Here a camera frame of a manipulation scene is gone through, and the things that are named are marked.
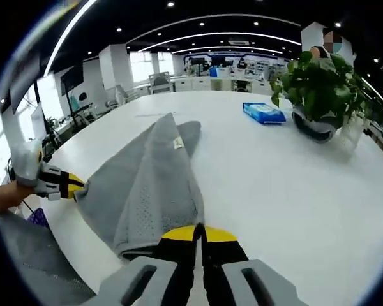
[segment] plant pot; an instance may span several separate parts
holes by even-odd
[[[292,119],[298,130],[317,143],[326,143],[332,139],[339,128],[335,116],[325,115],[319,121],[309,121],[302,106],[294,106]]]
[[[356,150],[359,139],[363,134],[364,119],[353,115],[351,118],[345,117],[343,126],[340,129],[339,142],[349,156]]]

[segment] computer monitor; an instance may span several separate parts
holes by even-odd
[[[221,66],[222,64],[225,64],[225,56],[216,55],[211,57],[212,66]]]
[[[191,60],[192,65],[203,65],[206,60],[204,57],[193,57]]]
[[[82,71],[82,63],[72,67],[61,77],[61,95],[76,88],[76,86],[84,83],[84,73]]]

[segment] black ceiling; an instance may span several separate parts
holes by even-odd
[[[300,24],[296,25],[277,20],[255,17],[211,17],[183,22],[153,31],[128,45],[131,51],[140,50],[155,43],[187,35],[209,32],[249,32],[261,33],[287,38],[301,42],[301,29],[313,21],[333,27],[335,22],[341,22],[342,27],[336,29],[346,37],[357,53],[355,67],[366,76],[371,75],[370,81],[378,90],[383,90],[383,4],[372,7],[371,3],[351,3],[346,1],[286,1],[286,0],[173,0],[175,5],[167,7],[169,0],[97,0],[90,10],[80,19],[61,47],[52,69],[59,71],[70,67],[84,59],[97,55],[107,45],[126,43],[137,36],[152,31],[158,27],[180,20],[217,14],[253,14],[276,17]],[[81,2],[69,12],[43,37],[37,45],[41,60],[45,64],[63,29],[72,16],[84,5]],[[180,40],[154,47],[152,52],[166,50],[182,50],[193,47],[221,45],[220,40],[227,44],[231,35],[205,36]],[[243,36],[254,47],[280,50],[282,56],[294,58],[301,47],[271,38]]]

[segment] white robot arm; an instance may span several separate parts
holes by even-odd
[[[51,166],[43,160],[39,140],[12,148],[11,167],[12,179],[21,185],[33,187],[38,196],[49,200],[73,198],[76,190],[84,188],[84,182],[77,176]]]

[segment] wet wipes package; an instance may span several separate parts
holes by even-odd
[[[243,112],[261,124],[281,124],[286,121],[280,110],[266,103],[243,103]]]

